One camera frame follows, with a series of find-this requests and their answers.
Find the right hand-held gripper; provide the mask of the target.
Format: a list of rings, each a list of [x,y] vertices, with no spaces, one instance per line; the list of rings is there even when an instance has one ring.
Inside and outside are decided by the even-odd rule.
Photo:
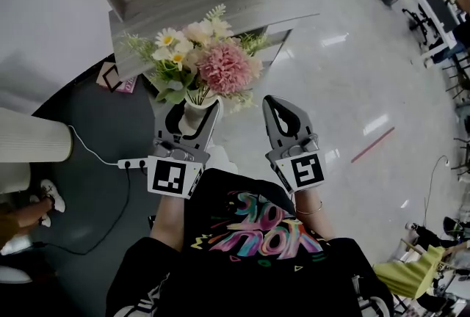
[[[266,95],[262,111],[272,150],[266,154],[285,190],[294,194],[325,181],[325,157],[307,113],[292,102]]]

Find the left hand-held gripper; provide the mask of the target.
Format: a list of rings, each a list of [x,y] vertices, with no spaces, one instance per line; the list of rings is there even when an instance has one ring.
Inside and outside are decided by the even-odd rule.
[[[166,102],[156,113],[154,151],[148,157],[148,192],[190,199],[210,159],[205,151],[219,120],[218,98],[204,105]],[[191,147],[179,144],[181,139]]]

